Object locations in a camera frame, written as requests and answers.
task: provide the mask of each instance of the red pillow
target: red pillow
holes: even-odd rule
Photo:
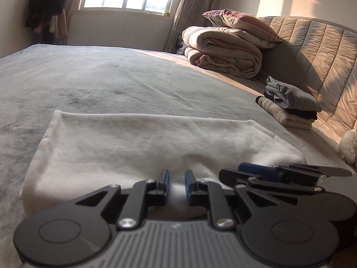
[[[229,9],[212,10],[202,14],[215,27],[229,27],[245,30],[260,39],[280,42],[279,36],[267,24],[246,13]]]

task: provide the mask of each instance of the rolled comforter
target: rolled comforter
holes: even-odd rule
[[[243,38],[198,26],[187,28],[182,37],[193,65],[239,78],[252,78],[260,70],[262,53]]]

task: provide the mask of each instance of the gray bedspread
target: gray bedspread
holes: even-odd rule
[[[284,128],[255,94],[223,79],[183,56],[114,47],[35,45],[0,59],[0,267],[20,265],[12,245],[25,216],[18,193],[55,110],[253,119],[308,163],[348,168],[313,131]]]

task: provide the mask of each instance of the black folded garment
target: black folded garment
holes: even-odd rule
[[[269,100],[274,102],[274,98],[270,95],[267,94],[267,92],[265,91],[263,93],[263,95],[268,98]],[[285,111],[287,111],[289,114],[291,115],[297,115],[300,118],[303,119],[314,119],[317,120],[317,112],[313,112],[313,111],[300,111],[300,110],[296,110],[296,109],[284,109]]]

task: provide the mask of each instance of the window sill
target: window sill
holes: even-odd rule
[[[140,10],[135,10],[135,9],[121,9],[121,8],[81,8],[80,10],[77,10],[74,14],[76,15],[82,15],[82,14],[126,14],[126,15],[140,15],[142,17],[147,17],[147,18],[154,18],[154,19],[161,19],[161,20],[166,20],[166,21],[172,21],[174,20],[174,17],[172,14],[169,16],[163,16],[160,14],[155,14],[155,13],[145,13]]]

